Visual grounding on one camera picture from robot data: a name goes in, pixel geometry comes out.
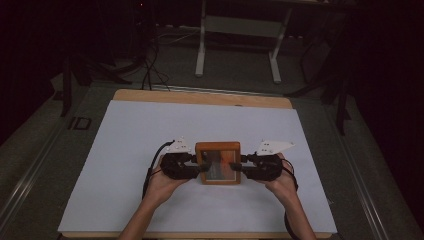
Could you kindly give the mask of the black floor socket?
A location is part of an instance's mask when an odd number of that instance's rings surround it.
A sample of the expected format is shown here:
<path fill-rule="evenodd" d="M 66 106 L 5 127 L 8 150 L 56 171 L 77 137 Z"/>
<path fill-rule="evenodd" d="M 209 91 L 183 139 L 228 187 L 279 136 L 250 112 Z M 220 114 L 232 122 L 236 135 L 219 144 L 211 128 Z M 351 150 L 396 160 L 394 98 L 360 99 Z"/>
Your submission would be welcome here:
<path fill-rule="evenodd" d="M 73 117 L 68 125 L 68 130 L 88 130 L 92 119 L 87 117 Z"/>

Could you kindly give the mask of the metal floor rail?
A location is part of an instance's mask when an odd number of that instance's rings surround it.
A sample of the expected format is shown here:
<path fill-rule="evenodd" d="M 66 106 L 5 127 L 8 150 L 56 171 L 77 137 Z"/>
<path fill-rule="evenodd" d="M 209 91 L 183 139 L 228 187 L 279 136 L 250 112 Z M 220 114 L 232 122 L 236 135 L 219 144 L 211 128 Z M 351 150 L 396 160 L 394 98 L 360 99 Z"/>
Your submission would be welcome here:
<path fill-rule="evenodd" d="M 338 142 L 342 146 L 344 155 L 346 157 L 347 168 L 352 178 L 352 183 L 367 219 L 368 225 L 370 226 L 370 229 L 373 233 L 374 239 L 390 240 L 386 228 L 381 221 L 380 214 L 378 213 L 365 181 L 361 176 L 358 165 L 356 164 L 356 159 L 354 158 L 352 151 L 345 140 L 345 137 L 341 135 L 336 126 L 336 117 L 334 116 L 336 111 L 333 110 L 332 106 L 325 106 L 324 111 L 328 121 L 331 124 L 334 134 L 337 136 Z"/>
<path fill-rule="evenodd" d="M 41 225 L 58 221 L 66 208 L 62 193 L 53 194 L 63 182 L 59 165 L 63 150 L 64 132 L 50 137 L 37 155 L 35 163 L 18 182 L 17 188 L 7 200 L 0 212 L 0 233 L 7 232 L 9 227 L 19 227 L 29 223 Z"/>

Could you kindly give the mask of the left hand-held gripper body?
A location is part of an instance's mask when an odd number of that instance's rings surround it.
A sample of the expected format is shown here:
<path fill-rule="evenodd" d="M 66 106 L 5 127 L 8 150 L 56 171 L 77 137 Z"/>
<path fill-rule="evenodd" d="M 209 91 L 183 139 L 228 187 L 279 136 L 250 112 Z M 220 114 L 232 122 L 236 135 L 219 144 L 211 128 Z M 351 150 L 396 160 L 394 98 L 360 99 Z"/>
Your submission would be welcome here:
<path fill-rule="evenodd" d="M 160 167 L 164 174 L 172 179 L 195 179 L 197 177 L 196 166 L 189 165 L 191 155 L 193 155 L 192 148 L 184 137 L 180 137 L 165 148 Z"/>

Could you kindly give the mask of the person's right hand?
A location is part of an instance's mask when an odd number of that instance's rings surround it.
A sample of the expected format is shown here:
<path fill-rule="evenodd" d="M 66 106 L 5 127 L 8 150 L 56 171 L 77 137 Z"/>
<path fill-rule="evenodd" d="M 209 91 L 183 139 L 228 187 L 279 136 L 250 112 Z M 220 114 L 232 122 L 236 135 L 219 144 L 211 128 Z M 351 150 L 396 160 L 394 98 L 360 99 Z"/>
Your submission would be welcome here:
<path fill-rule="evenodd" d="M 282 153 L 278 153 L 277 156 L 283 165 L 282 173 L 275 180 L 266 182 L 265 187 L 284 205 L 289 198 L 297 196 L 297 180 L 294 178 L 292 164 Z"/>

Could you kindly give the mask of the white metal desk frame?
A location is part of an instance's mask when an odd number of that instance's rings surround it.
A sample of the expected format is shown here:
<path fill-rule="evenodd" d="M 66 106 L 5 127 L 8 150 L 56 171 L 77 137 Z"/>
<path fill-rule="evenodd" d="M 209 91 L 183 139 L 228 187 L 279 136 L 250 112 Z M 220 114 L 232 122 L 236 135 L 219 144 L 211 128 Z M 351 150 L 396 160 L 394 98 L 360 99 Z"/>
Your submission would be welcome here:
<path fill-rule="evenodd" d="M 276 40 L 275 47 L 268 53 L 268 59 L 273 82 L 275 84 L 280 84 L 282 82 L 282 78 L 280 75 L 277 57 L 291 18 L 292 8 L 288 8 L 285 11 L 281 22 L 273 22 L 209 15 L 206 13 L 206 7 L 207 0 L 202 0 L 199 49 L 195 67 L 195 76 L 202 77 L 204 73 L 206 55 L 205 36 L 207 32 L 268 37 Z"/>

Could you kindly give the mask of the dark metal stand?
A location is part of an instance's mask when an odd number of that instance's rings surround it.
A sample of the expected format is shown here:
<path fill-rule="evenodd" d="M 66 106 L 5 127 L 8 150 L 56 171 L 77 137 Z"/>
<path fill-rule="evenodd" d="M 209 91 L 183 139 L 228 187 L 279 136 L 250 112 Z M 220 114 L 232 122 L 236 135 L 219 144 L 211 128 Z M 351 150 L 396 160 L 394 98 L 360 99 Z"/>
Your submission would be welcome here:
<path fill-rule="evenodd" d="M 325 90 L 320 100 L 323 104 L 330 105 L 335 99 L 338 99 L 335 124 L 338 132 L 344 136 L 344 120 L 348 117 L 346 103 L 351 63 L 349 42 L 344 36 L 339 35 L 313 80 L 299 90 L 285 93 L 285 96 L 300 97 L 312 90 L 324 87 Z"/>
<path fill-rule="evenodd" d="M 135 70 L 140 66 L 139 62 L 134 62 L 130 65 L 118 68 L 107 69 L 100 63 L 94 61 L 87 55 L 76 53 L 67 56 L 63 61 L 63 79 L 62 79 L 62 113 L 61 116 L 67 115 L 72 106 L 72 83 L 71 77 L 75 76 L 77 82 L 82 86 L 88 86 L 92 82 L 89 70 L 97 72 L 106 80 L 118 83 L 129 84 L 129 81 L 119 77 L 119 74 L 127 73 Z"/>

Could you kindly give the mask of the person's left hand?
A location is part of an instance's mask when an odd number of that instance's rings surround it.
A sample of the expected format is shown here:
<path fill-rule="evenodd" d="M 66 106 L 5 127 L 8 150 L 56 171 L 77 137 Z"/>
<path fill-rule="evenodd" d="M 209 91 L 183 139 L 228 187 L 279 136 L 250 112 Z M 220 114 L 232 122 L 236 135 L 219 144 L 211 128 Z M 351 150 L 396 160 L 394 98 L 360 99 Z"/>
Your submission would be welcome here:
<path fill-rule="evenodd" d="M 160 166 L 154 168 L 149 179 L 149 184 L 145 193 L 145 199 L 160 205 L 166 202 L 173 192 L 188 179 L 175 180 L 164 174 Z"/>

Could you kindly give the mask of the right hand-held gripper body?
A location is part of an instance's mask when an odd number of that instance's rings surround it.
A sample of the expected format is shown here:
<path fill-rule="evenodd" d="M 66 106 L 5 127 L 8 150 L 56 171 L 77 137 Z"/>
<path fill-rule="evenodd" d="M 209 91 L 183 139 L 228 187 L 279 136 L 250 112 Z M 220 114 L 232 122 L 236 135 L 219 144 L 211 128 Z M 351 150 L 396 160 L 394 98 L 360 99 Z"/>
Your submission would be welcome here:
<path fill-rule="evenodd" d="M 247 162 L 248 166 L 245 166 L 244 174 L 252 180 L 275 180 L 283 170 L 283 165 L 277 154 L 293 146 L 294 143 L 286 141 L 262 141 L 255 153 L 247 154 L 251 155 L 252 161 Z"/>

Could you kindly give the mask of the wooden picture frame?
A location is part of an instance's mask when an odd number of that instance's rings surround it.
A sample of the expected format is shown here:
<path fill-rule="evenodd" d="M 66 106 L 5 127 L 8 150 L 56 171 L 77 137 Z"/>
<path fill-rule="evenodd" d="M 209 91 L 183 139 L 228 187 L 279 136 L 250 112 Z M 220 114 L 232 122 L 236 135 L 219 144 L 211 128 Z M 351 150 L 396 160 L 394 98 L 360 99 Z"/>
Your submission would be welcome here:
<path fill-rule="evenodd" d="M 240 162 L 239 142 L 198 142 L 195 145 L 198 165 L 210 164 L 208 172 L 200 173 L 204 185 L 237 185 L 240 172 L 233 171 L 230 163 Z"/>

